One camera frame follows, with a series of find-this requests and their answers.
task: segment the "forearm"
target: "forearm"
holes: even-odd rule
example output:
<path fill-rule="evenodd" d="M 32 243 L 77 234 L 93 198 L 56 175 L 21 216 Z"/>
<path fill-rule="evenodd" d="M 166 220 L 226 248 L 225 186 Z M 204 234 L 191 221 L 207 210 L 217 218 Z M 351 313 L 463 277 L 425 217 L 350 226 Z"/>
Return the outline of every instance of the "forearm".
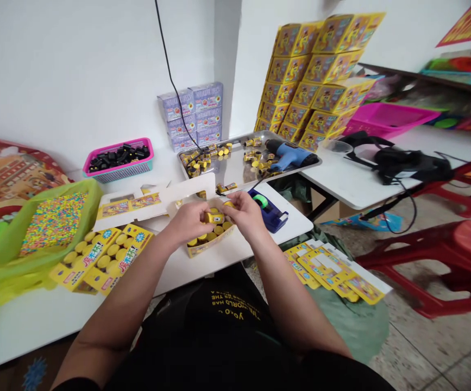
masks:
<path fill-rule="evenodd" d="M 351 357 L 346 343 L 299 281 L 288 260 L 265 232 L 250 241 L 273 319 L 291 346 Z"/>
<path fill-rule="evenodd" d="M 143 322 L 165 264 L 177 248 L 168 239 L 168 233 L 163 231 L 147 244 L 85 324 L 76 342 L 128 351 Z"/>

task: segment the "pink basket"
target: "pink basket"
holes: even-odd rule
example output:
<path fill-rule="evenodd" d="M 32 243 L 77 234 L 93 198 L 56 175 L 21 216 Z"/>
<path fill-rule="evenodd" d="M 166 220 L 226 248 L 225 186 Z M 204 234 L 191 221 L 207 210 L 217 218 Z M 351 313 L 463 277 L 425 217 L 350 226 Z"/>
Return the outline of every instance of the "pink basket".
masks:
<path fill-rule="evenodd" d="M 115 152 L 124 143 L 114 144 L 104 148 L 98 148 L 89 153 L 87 160 L 85 161 L 85 165 L 83 166 L 83 174 L 87 178 L 94 178 L 100 181 L 101 183 L 107 183 L 118 179 L 123 179 L 128 176 L 142 174 L 144 172 L 152 170 L 151 160 L 154 157 L 154 150 L 152 149 L 152 143 L 150 142 L 150 139 L 146 137 L 137 138 L 135 140 L 125 141 L 125 143 L 131 145 L 134 148 L 147 146 L 150 154 L 146 159 L 133 161 L 122 166 L 108 168 L 105 170 L 91 173 L 89 170 L 91 166 L 90 162 L 92 161 L 92 159 L 96 158 L 99 154 L 102 153 Z"/>
<path fill-rule="evenodd" d="M 370 103 L 359 107 L 343 134 L 365 130 L 369 136 L 392 138 L 439 115 L 438 111 L 390 103 Z"/>

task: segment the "blue heat gun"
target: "blue heat gun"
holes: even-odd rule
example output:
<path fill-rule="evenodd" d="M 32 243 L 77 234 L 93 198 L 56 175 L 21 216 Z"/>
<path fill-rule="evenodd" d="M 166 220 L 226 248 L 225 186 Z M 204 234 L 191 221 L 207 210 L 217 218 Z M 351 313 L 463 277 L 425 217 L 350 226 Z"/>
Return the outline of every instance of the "blue heat gun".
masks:
<path fill-rule="evenodd" d="M 288 142 L 268 140 L 266 149 L 280 156 L 279 162 L 270 167 L 271 171 L 284 171 L 290 164 L 296 167 L 306 167 L 318 162 L 316 154 Z"/>

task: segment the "tiled floor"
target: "tiled floor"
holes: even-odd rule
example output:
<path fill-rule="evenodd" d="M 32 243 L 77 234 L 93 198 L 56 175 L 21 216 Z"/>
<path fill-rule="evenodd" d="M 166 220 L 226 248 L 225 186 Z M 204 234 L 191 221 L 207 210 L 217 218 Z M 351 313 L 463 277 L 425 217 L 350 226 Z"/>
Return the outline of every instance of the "tiled floor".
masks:
<path fill-rule="evenodd" d="M 411 232 L 462 219 L 451 205 L 434 196 L 421 196 L 416 201 L 418 218 Z M 406 224 L 413 214 L 409 200 L 394 211 Z M 354 255 L 369 252 L 375 239 L 392 235 L 336 226 L 323 226 L 323 230 L 341 238 Z M 465 295 L 448 291 L 433 278 L 448 271 L 440 262 L 415 262 L 402 265 L 399 271 L 441 299 Z M 262 287 L 258 273 L 249 274 Z M 413 300 L 403 290 L 386 281 L 395 288 L 385 298 L 390 309 L 390 335 L 370 367 L 398 391 L 471 391 L 471 313 L 426 319 L 411 308 Z"/>

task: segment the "black cable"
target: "black cable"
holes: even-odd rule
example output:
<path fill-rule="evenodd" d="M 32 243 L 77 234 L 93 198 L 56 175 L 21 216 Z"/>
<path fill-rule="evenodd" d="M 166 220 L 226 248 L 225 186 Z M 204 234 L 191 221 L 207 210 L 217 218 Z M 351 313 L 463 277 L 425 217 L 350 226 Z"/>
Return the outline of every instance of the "black cable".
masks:
<path fill-rule="evenodd" d="M 457 187 L 457 188 L 470 188 L 470 185 L 467 185 L 467 186 L 458 186 L 458 185 L 455 185 L 455 184 L 452 184 L 451 182 L 448 183 L 449 186 L 452 186 L 452 187 Z"/>
<path fill-rule="evenodd" d="M 452 155 L 448 155 L 448 154 L 446 154 L 446 153 L 439 152 L 439 151 L 433 151 L 433 152 L 434 152 L 435 154 L 439 155 L 442 159 L 445 159 L 445 160 L 448 160 L 447 158 L 450 157 L 451 159 L 455 159 L 455 160 L 461 161 L 461 162 L 463 162 L 463 163 L 471 164 L 470 161 L 464 160 L 464 159 L 460 159 L 459 157 L 455 157 L 455 156 L 452 156 Z M 469 179 L 469 178 L 471 178 L 471 175 L 463 174 L 462 177 Z M 451 185 L 451 186 L 454 186 L 454 187 L 458 187 L 458 188 L 469 188 L 469 187 L 470 187 L 469 185 L 466 186 L 466 187 L 464 187 L 464 186 L 453 185 L 452 183 L 448 183 L 448 184 Z"/>
<path fill-rule="evenodd" d="M 161 41 L 163 42 L 163 49 L 165 50 L 165 59 L 166 59 L 166 66 L 168 67 L 168 76 L 170 77 L 170 83 L 172 83 L 172 87 L 174 87 L 175 94 L 177 95 L 177 100 L 179 101 L 179 109 L 180 109 L 179 112 L 181 114 L 181 119 L 183 120 L 183 126 L 185 127 L 185 130 L 188 133 L 188 137 L 190 138 L 190 140 L 193 141 L 193 143 L 197 146 L 197 148 L 201 151 L 201 153 L 204 153 L 202 148 L 193 139 L 193 137 L 190 135 L 190 132 L 188 131 L 188 127 L 186 126 L 186 123 L 185 123 L 185 117 L 183 116 L 183 105 L 181 105 L 181 98 L 179 97 L 177 88 L 175 88 L 174 81 L 172 80 L 172 72 L 170 72 L 170 63 L 168 62 L 168 54 L 166 53 L 165 37 L 163 36 L 163 27 L 161 26 L 161 18 L 159 16 L 158 0 L 155 0 L 155 11 L 158 14 L 159 31 L 161 32 Z"/>
<path fill-rule="evenodd" d="M 257 187 L 263 180 L 265 180 L 267 177 L 268 177 L 268 175 L 263 175 L 262 178 L 259 179 L 259 180 L 257 181 L 257 183 L 256 183 L 255 185 L 253 185 L 253 187 L 252 187 L 250 190 L 248 190 L 248 191 L 251 191 L 251 190 L 253 190 L 254 188 L 256 188 L 256 187 Z"/>
<path fill-rule="evenodd" d="M 411 192 L 409 190 L 407 190 L 407 187 L 404 186 L 402 181 L 400 179 L 397 179 L 397 178 L 393 178 L 393 180 L 396 180 L 398 182 L 398 184 L 404 188 L 406 194 L 409 195 L 409 198 L 411 199 L 411 202 L 413 203 L 413 210 L 415 211 L 414 214 L 413 214 L 413 220 L 409 223 L 409 226 L 405 230 L 400 231 L 400 232 L 394 232 L 391 229 L 391 226 L 389 225 L 389 221 L 387 220 L 386 212 L 382 213 L 382 215 L 384 216 L 384 220 L 386 221 L 387 229 L 389 229 L 389 232 L 391 232 L 392 234 L 395 234 L 395 235 L 400 235 L 400 234 L 405 234 L 407 231 L 409 231 L 413 227 L 413 224 L 416 221 L 416 217 L 418 216 L 418 208 L 416 207 L 416 202 L 415 202 L 415 199 L 414 199 L 413 195 L 411 194 Z M 384 204 L 382 206 L 385 206 L 386 204 L 387 204 L 387 199 L 384 201 Z"/>

